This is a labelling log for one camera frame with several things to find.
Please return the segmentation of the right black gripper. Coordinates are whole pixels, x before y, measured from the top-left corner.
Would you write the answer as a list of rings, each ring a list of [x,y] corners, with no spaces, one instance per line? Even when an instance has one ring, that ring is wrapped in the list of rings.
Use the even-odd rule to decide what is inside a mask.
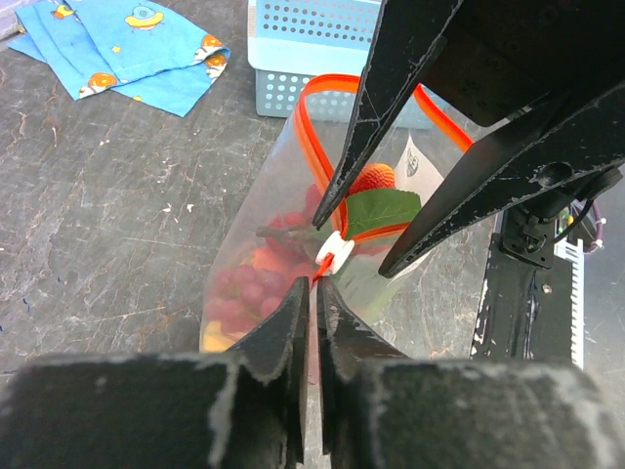
[[[624,56],[621,1],[465,1],[424,85],[487,127]],[[451,235],[545,192],[620,182],[624,85],[566,93],[472,144],[379,267],[396,276]]]

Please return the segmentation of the orange peach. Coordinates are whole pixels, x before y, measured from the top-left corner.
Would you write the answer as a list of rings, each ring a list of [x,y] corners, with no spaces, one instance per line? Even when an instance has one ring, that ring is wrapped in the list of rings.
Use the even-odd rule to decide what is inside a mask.
[[[267,246],[259,247],[253,251],[251,265],[257,270],[268,270],[283,275],[311,276],[315,268],[308,262],[296,262],[286,258]]]

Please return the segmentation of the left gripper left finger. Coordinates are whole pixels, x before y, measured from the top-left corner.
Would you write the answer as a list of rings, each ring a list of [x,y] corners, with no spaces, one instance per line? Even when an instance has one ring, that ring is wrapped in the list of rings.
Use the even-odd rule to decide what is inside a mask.
[[[5,468],[293,468],[304,460],[309,282],[222,353],[50,355],[1,400]]]

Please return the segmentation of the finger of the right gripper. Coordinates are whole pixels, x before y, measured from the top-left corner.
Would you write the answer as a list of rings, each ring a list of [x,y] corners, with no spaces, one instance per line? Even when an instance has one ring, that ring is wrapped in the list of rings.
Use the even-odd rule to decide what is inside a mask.
[[[381,3],[357,86],[346,140],[334,176],[312,218],[329,219],[444,49],[444,32],[462,3],[390,0]]]

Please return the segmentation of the clear zip bag orange zipper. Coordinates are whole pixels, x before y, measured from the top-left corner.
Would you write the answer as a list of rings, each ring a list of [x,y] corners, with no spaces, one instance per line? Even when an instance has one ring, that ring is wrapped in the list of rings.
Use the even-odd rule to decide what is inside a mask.
[[[322,198],[340,160],[357,86],[356,77],[344,74],[320,75],[304,86],[218,251],[204,299],[208,283],[217,272],[251,265],[253,251],[267,246],[256,236],[258,228],[280,214],[303,210],[311,185],[317,185]],[[421,144],[437,143],[458,156],[471,141],[449,117],[444,101],[426,87],[418,86],[367,164],[391,166],[396,187],[417,193],[422,208],[442,177],[433,160],[421,151]],[[325,224],[331,221],[338,225],[339,214],[346,211],[343,205],[347,194]],[[316,230],[325,225],[319,229],[313,225],[318,205],[311,218]],[[362,318],[372,319],[399,290],[403,278],[385,279],[378,274],[378,266],[390,249],[375,256],[354,256],[353,250],[354,242],[344,240],[335,231],[312,261],[302,261],[315,268],[314,274],[298,277],[332,277],[348,305]],[[298,278],[284,277],[287,289]]]

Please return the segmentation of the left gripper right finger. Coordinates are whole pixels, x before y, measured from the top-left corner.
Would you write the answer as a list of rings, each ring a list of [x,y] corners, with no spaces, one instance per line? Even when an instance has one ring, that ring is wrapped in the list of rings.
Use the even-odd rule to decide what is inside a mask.
[[[616,468],[603,396],[564,362],[418,361],[316,287],[323,451],[335,468]]]

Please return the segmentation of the yellow pear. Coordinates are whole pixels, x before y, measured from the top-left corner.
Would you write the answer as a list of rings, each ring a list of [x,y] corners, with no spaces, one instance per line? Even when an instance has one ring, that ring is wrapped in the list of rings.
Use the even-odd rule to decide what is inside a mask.
[[[244,332],[224,333],[220,321],[209,321],[202,328],[199,340],[199,351],[202,353],[221,353],[233,346],[244,335]]]

